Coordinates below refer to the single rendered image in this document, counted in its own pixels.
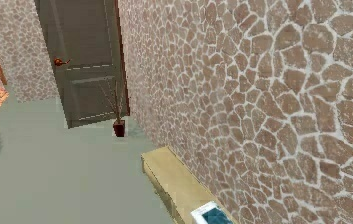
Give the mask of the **grey-brown room door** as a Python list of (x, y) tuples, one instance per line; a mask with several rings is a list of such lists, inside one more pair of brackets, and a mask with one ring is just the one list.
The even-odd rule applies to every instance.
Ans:
[[(108, 91), (126, 80), (118, 0), (34, 0), (69, 128), (115, 118)], [(71, 59), (55, 66), (54, 59)]]

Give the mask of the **dry twig plant red pot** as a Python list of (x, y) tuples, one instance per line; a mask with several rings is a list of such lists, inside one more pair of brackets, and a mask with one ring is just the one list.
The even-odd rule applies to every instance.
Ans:
[(115, 121), (113, 122), (113, 130), (116, 137), (125, 136), (125, 120), (123, 119), (123, 105), (126, 100), (126, 81), (119, 85), (118, 81), (114, 81), (114, 86), (107, 82), (108, 91), (99, 85), (102, 93), (107, 99), (112, 112), (115, 114)]

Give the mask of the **white and teal box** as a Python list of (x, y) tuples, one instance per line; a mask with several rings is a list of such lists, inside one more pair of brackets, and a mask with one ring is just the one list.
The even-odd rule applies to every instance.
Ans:
[(196, 208), (191, 212), (194, 224), (233, 224), (224, 211), (214, 201)]

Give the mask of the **light wooden low cabinet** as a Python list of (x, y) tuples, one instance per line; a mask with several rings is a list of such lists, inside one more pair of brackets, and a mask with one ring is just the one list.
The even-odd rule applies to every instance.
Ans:
[(219, 206), (233, 224), (241, 224), (169, 147), (143, 153), (141, 161), (143, 172), (175, 224), (197, 224), (192, 212), (211, 201)]

